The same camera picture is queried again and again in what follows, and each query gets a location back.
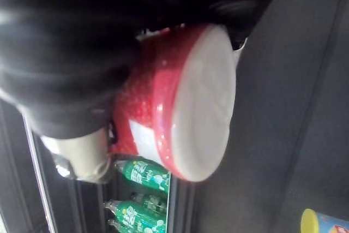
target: yellow cap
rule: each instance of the yellow cap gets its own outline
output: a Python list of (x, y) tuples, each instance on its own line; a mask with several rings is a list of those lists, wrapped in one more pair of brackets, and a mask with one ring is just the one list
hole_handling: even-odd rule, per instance
[(301, 233), (320, 233), (317, 214), (314, 210), (307, 208), (300, 221)]

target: plastic bottle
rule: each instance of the plastic bottle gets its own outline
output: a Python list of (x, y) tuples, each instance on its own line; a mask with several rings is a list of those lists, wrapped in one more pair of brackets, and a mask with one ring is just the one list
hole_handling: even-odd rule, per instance
[(166, 233), (166, 216), (151, 211), (138, 203), (110, 200), (105, 208), (112, 211), (118, 221), (142, 233)]
[(117, 223), (114, 219), (108, 219), (108, 225), (113, 226), (120, 233), (136, 233), (137, 231), (132, 228), (127, 228), (126, 226)]
[(169, 192), (170, 172), (158, 165), (137, 160), (118, 160), (115, 166), (128, 180)]
[(159, 196), (133, 192), (130, 195), (130, 199), (152, 211), (155, 211), (164, 215), (167, 214), (167, 200)]

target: bottle label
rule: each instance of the bottle label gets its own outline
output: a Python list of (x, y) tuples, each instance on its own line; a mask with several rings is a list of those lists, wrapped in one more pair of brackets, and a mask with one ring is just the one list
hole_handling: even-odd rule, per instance
[(169, 192), (170, 172), (143, 161), (129, 161), (123, 171), (125, 177), (138, 184)]
[(132, 201), (117, 206), (117, 219), (124, 225), (144, 233), (165, 233), (166, 217)]

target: white lid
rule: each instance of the white lid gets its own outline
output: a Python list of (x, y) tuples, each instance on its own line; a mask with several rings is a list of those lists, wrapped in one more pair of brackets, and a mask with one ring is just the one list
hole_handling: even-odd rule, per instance
[(171, 145), (174, 164), (189, 181), (205, 180), (223, 158), (239, 54), (232, 50), (226, 31), (212, 25), (184, 66), (173, 107)]

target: bottle cap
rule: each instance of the bottle cap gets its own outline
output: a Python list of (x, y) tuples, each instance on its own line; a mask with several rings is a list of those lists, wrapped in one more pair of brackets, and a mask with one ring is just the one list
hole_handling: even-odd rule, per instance
[(130, 194), (130, 200), (132, 200), (132, 201), (135, 201), (136, 199), (137, 199), (137, 193), (136, 192), (132, 192), (131, 194)]
[(110, 210), (114, 214), (117, 212), (117, 206), (121, 203), (121, 201), (117, 200), (109, 200), (107, 203), (103, 203), (104, 208)]
[(119, 172), (123, 172), (126, 162), (127, 160), (118, 160), (114, 163), (114, 166)]

